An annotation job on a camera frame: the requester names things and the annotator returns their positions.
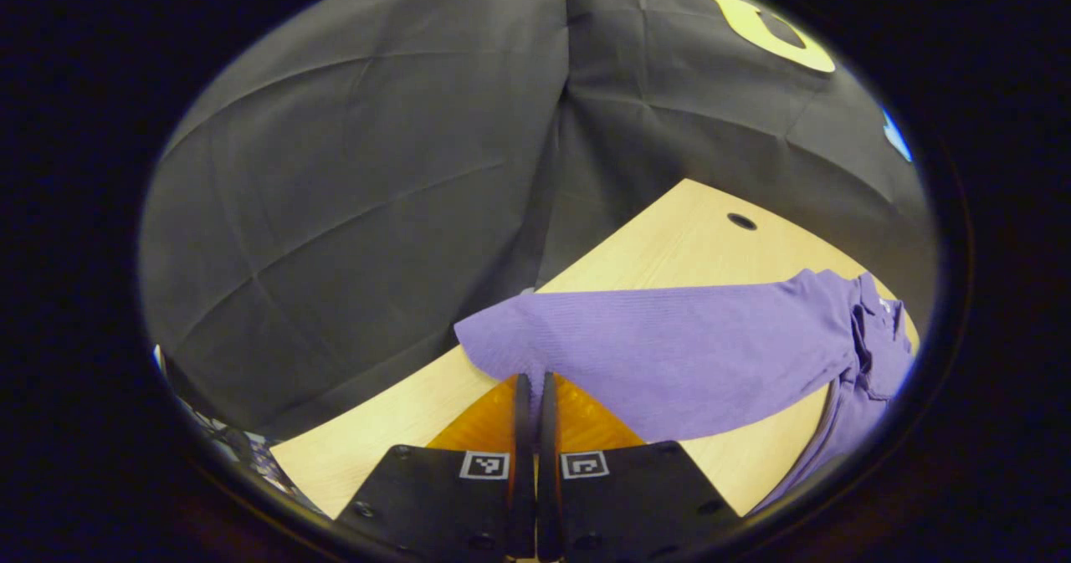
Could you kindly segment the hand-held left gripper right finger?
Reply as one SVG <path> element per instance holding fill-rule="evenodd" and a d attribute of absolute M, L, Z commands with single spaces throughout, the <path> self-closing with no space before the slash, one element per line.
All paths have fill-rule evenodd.
<path fill-rule="evenodd" d="M 543 563 L 687 563 L 741 524 L 684 446 L 645 442 L 557 372 L 544 376 L 539 433 Z"/>

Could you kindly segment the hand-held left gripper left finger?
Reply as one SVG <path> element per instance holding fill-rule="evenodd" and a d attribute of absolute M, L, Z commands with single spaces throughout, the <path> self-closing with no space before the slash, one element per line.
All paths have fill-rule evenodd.
<path fill-rule="evenodd" d="M 536 554 L 531 384 L 513 375 L 437 433 L 397 444 L 334 524 L 392 563 L 516 563 Z"/>

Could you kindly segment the purple buttoned garment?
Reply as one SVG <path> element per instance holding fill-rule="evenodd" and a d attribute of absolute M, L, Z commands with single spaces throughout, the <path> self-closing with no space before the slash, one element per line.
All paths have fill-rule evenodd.
<path fill-rule="evenodd" d="M 829 389 L 766 507 L 879 425 L 914 364 L 906 320 L 872 274 L 804 269 L 776 284 L 521 294 L 454 331 L 482 372 L 527 375 L 536 397 L 557 372 L 650 442 L 736 430 Z"/>

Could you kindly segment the black backdrop cloth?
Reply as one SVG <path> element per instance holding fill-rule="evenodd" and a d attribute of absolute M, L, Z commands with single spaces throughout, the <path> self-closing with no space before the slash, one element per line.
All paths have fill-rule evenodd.
<path fill-rule="evenodd" d="M 146 196 L 146 328 L 180 389 L 299 436 L 684 179 L 848 254 L 925 331 L 940 246 L 879 98 L 761 49 L 734 2 L 320 0 L 265 34 Z"/>

